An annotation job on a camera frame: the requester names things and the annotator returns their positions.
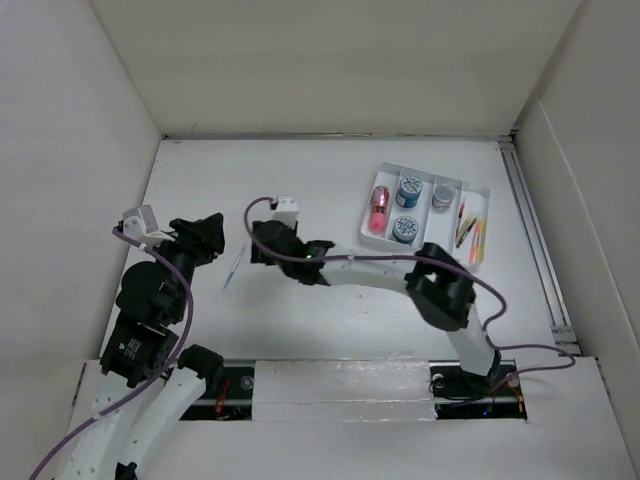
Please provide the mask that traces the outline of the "blue clear pen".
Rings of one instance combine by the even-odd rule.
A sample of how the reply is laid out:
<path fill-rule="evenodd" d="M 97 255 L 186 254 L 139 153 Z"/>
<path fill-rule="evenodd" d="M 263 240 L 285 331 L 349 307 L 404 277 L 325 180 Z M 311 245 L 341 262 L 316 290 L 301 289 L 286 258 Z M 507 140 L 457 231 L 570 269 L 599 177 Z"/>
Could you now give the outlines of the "blue clear pen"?
<path fill-rule="evenodd" d="M 236 256 L 236 258 L 234 260 L 234 263 L 233 263 L 233 265 L 232 265 L 227 277 L 225 278 L 225 281 L 223 283 L 223 290 L 226 290 L 229 287 L 229 285 L 230 285 L 235 273 L 237 272 L 237 270 L 239 268 L 239 265 L 240 265 L 240 263 L 242 261 L 242 258 L 243 258 L 244 254 L 246 252 L 246 248 L 247 248 L 246 245 L 243 245 L 241 247 L 241 249 L 239 250 L 239 252 L 238 252 L 238 254 L 237 254 L 237 256 Z"/>

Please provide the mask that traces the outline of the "pink glue bottle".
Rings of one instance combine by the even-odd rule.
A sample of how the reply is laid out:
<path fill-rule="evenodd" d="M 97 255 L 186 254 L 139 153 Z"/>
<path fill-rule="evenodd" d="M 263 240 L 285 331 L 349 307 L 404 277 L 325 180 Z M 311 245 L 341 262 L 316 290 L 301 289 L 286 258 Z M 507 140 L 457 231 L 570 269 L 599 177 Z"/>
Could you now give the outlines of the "pink glue bottle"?
<path fill-rule="evenodd" d="M 385 231 L 389 211 L 389 189 L 385 186 L 376 186 L 372 191 L 369 228 L 374 234 Z"/>

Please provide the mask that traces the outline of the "blue patterned tape roll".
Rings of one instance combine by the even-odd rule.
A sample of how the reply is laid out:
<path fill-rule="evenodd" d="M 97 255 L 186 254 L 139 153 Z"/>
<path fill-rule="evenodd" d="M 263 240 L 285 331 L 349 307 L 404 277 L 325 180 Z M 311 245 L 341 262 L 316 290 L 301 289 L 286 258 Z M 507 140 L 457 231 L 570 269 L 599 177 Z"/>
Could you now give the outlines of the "blue patterned tape roll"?
<path fill-rule="evenodd" d="M 420 224 L 412 216 L 399 216 L 393 223 L 392 238 L 403 245 L 412 245 L 418 236 Z"/>
<path fill-rule="evenodd" d="M 423 181 L 416 176 L 404 176 L 399 180 L 396 190 L 396 204 L 402 208 L 414 208 L 424 188 Z"/>

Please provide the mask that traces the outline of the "clear jar of beads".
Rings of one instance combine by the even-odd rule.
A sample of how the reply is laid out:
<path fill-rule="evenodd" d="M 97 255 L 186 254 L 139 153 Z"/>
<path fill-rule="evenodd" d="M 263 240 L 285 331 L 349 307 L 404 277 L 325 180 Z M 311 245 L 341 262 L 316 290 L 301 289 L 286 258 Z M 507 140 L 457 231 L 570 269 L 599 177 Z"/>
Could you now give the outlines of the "clear jar of beads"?
<path fill-rule="evenodd" d="M 448 209 L 456 198 L 456 189 L 447 184 L 439 184 L 434 187 L 432 193 L 432 206 L 436 209 Z"/>

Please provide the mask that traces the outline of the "yellow pen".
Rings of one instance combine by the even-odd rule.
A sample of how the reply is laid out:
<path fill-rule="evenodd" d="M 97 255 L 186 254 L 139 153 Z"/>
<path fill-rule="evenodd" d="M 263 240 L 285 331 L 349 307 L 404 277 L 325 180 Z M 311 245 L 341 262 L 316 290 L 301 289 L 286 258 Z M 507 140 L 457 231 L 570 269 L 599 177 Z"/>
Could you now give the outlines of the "yellow pen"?
<path fill-rule="evenodd" d="M 459 248 L 462 245 L 462 243 L 464 242 L 464 239 L 468 235 L 468 232 L 470 231 L 470 229 L 474 226 L 476 220 L 477 220 L 477 215 L 475 213 L 469 214 L 464 219 L 464 221 L 462 222 L 462 225 L 460 226 L 460 228 L 456 233 L 456 237 L 455 237 L 456 248 Z"/>
<path fill-rule="evenodd" d="M 485 226 L 484 226 L 484 230 L 483 230 L 482 239 L 481 239 L 481 242 L 480 242 L 479 254 L 478 254 L 477 260 L 476 260 L 476 262 L 474 264 L 479 264 L 484 260 L 486 231 L 487 231 L 487 220 L 485 218 L 482 218 L 482 219 L 485 221 Z"/>

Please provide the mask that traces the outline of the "orange pen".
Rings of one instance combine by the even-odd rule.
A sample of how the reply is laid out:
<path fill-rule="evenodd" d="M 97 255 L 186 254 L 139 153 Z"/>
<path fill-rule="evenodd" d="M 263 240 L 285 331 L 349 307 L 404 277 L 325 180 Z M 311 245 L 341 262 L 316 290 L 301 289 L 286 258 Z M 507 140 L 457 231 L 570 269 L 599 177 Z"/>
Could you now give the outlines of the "orange pen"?
<path fill-rule="evenodd" d="M 476 222 L 474 236 L 472 239 L 471 249 L 469 252 L 469 263 L 474 264 L 477 260 L 479 250 L 480 250 L 480 242 L 483 235 L 483 230 L 485 226 L 485 221 L 483 219 L 479 219 Z"/>

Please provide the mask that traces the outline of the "red clear pen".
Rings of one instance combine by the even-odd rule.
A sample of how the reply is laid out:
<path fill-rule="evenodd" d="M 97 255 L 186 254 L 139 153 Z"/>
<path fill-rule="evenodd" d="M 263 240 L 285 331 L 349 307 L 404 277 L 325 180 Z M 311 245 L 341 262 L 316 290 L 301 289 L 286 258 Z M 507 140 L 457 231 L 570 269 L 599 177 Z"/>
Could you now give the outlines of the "red clear pen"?
<path fill-rule="evenodd" d="M 459 210 L 458 210 L 458 214 L 457 214 L 456 228 L 455 228 L 455 234 L 454 234 L 454 245 L 457 245 L 457 243 L 458 243 L 458 237 L 459 237 L 459 233 L 460 233 L 460 227 L 462 225 L 465 205 L 466 205 L 466 198 L 463 196 L 463 197 L 461 197 Z"/>

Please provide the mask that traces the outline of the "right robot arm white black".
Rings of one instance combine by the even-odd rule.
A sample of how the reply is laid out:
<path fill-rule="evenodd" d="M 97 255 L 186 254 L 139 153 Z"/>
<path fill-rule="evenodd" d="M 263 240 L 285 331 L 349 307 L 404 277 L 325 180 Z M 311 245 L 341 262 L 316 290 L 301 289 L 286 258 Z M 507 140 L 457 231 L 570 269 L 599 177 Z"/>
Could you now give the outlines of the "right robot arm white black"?
<path fill-rule="evenodd" d="M 255 221 L 251 262 L 276 265 L 306 286 L 359 286 L 409 298 L 421 318 L 444 332 L 455 349 L 453 380 L 463 399 L 489 394 L 499 379 L 501 354 L 483 331 L 472 275 L 445 250 L 425 243 L 412 255 L 348 253 L 328 240 L 303 242 L 297 230 L 277 220 Z"/>

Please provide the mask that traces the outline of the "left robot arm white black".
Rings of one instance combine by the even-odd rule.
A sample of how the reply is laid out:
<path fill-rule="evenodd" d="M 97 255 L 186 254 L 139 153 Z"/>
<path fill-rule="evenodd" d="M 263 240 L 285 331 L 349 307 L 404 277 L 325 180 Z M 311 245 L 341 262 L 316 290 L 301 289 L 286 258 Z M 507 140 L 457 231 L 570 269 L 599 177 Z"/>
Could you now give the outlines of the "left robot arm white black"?
<path fill-rule="evenodd" d="M 118 315 L 100 358 L 91 416 L 69 438 L 77 442 L 62 479 L 140 479 L 181 416 L 200 396 L 222 387 L 223 358 L 185 344 L 192 326 L 195 270 L 225 248 L 224 217 L 174 219 L 159 228 L 145 205 L 124 213 L 114 235 L 150 255 L 122 276 Z"/>

